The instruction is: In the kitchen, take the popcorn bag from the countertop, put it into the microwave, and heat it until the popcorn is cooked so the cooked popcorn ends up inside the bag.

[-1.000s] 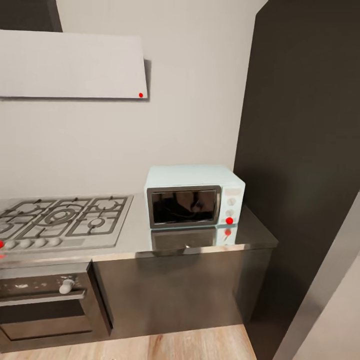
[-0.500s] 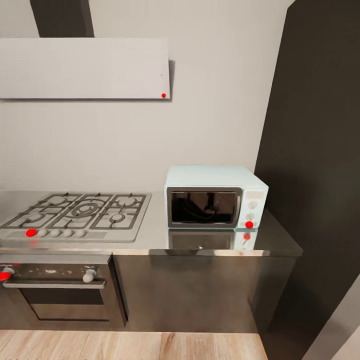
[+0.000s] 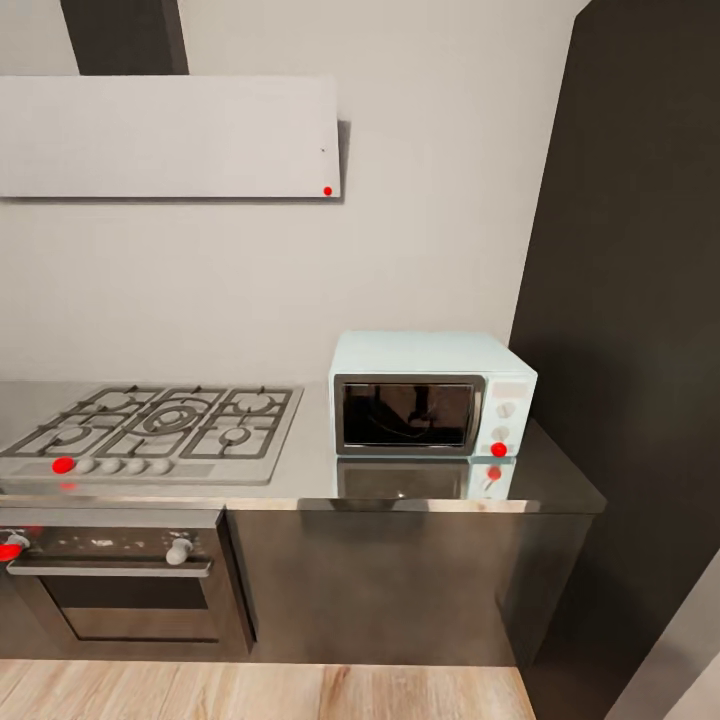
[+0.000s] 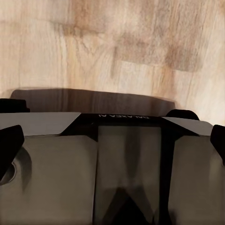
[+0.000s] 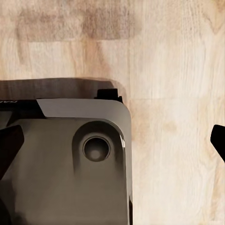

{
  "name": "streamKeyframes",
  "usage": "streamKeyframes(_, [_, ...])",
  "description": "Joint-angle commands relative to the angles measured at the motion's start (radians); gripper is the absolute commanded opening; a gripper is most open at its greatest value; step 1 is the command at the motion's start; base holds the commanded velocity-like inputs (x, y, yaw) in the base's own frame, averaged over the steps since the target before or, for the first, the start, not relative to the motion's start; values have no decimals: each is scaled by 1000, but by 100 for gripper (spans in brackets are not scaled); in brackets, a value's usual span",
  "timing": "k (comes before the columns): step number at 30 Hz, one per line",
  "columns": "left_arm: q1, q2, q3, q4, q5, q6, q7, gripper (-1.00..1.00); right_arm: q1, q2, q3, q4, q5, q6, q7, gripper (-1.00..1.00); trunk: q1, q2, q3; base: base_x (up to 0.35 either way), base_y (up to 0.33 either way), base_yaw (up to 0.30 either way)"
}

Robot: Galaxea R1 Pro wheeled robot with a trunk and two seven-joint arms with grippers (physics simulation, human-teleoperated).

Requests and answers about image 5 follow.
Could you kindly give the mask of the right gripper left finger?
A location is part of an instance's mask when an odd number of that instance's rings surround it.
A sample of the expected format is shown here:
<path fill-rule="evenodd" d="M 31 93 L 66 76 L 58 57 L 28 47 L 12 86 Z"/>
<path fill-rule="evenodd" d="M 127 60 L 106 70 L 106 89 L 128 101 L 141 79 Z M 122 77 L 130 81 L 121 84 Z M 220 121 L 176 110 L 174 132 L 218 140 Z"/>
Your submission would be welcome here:
<path fill-rule="evenodd" d="M 24 144 L 21 125 L 0 130 L 0 181 Z"/>

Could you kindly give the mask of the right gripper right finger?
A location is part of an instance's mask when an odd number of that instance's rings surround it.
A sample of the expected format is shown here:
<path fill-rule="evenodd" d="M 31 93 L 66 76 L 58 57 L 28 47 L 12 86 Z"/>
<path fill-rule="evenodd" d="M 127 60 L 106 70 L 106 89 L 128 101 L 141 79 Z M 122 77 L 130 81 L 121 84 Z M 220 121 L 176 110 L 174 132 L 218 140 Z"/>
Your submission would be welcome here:
<path fill-rule="evenodd" d="M 225 161 L 225 127 L 217 124 L 214 125 L 210 141 Z"/>

